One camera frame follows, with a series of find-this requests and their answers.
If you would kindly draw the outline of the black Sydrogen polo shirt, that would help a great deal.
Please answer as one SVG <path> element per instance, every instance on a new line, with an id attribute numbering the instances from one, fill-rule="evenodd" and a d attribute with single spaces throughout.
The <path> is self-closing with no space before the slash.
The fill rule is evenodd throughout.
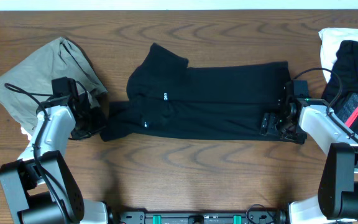
<path id="1" fill-rule="evenodd" d="M 200 139 L 276 141 L 260 133 L 265 113 L 278 113 L 290 81 L 287 62 L 193 68 L 153 44 L 129 77 L 127 101 L 110 104 L 100 136 L 130 134 Z"/>

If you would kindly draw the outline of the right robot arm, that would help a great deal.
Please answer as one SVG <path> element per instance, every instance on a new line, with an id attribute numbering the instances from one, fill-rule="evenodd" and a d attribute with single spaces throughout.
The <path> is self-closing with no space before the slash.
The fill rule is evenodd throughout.
<path id="1" fill-rule="evenodd" d="M 358 135 L 323 99 L 287 96 L 279 113 L 265 113 L 264 136 L 303 144 L 310 135 L 326 155 L 318 194 L 288 206 L 290 223 L 358 222 Z"/>

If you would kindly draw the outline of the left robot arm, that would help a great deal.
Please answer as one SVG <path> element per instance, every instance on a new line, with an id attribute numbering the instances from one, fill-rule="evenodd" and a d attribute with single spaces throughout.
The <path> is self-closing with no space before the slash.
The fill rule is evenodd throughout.
<path id="1" fill-rule="evenodd" d="M 0 168 L 14 223 L 112 223 L 104 202 L 83 198 L 63 158 L 71 138 L 91 135 L 87 95 L 55 92 L 38 106 L 34 137 L 18 160 Z"/>

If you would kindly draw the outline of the white garment under olive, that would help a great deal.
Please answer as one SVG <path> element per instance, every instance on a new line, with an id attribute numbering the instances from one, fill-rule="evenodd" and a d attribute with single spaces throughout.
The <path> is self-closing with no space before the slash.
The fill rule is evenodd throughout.
<path id="1" fill-rule="evenodd" d="M 28 133 L 23 127 L 21 127 L 21 133 L 27 136 L 28 141 L 31 141 L 32 135 Z"/>

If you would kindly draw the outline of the folded olive green garment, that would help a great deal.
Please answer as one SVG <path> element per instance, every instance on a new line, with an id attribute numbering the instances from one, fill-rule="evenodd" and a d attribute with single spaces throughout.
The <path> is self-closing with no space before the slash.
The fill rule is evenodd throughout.
<path id="1" fill-rule="evenodd" d="M 52 80 L 68 77 L 83 84 L 96 98 L 108 91 L 93 70 L 84 51 L 69 39 L 59 37 L 30 54 L 21 63 L 0 77 L 0 103 L 29 135 L 34 134 L 37 125 L 37 103 L 28 96 L 8 90 L 10 83 L 35 93 L 39 101 L 45 101 L 52 94 Z"/>

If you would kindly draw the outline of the white garment on right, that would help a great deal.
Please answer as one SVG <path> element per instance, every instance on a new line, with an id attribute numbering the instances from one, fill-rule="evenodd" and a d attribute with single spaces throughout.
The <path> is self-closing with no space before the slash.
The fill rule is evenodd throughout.
<path id="1" fill-rule="evenodd" d="M 319 32 L 321 39 L 320 59 L 321 66 L 331 70 L 337 60 L 336 53 L 344 40 L 358 42 L 358 29 L 351 28 L 324 28 Z"/>

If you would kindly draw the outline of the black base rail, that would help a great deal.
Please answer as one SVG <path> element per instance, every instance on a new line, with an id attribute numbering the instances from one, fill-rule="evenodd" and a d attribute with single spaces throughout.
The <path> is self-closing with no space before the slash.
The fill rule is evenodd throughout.
<path id="1" fill-rule="evenodd" d="M 151 213 L 141 211 L 108 212 L 113 224 L 286 224 L 284 211 L 249 210 L 244 213 Z"/>

